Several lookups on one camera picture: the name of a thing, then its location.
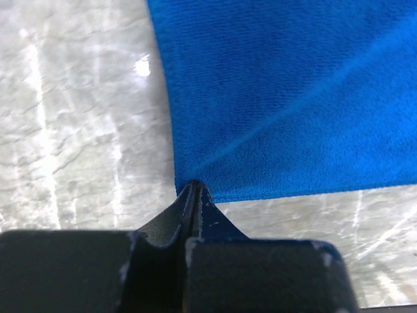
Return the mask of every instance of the marble surface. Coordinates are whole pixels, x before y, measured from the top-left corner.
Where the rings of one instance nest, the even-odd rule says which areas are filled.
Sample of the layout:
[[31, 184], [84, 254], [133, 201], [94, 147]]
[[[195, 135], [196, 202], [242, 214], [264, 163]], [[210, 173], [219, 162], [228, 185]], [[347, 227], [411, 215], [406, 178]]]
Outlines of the marble surface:
[[[144, 0], [0, 0], [0, 228], [134, 229], [175, 199]], [[252, 237], [322, 239], [362, 307], [417, 303], [417, 186], [222, 203]]]

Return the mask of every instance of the blue microfiber cloth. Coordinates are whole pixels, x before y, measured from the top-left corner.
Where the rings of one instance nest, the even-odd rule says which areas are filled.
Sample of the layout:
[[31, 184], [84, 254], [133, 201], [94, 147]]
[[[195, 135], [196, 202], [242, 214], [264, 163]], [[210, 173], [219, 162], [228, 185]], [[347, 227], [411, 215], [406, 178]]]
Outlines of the blue microfiber cloth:
[[177, 190], [417, 183], [416, 0], [149, 0]]

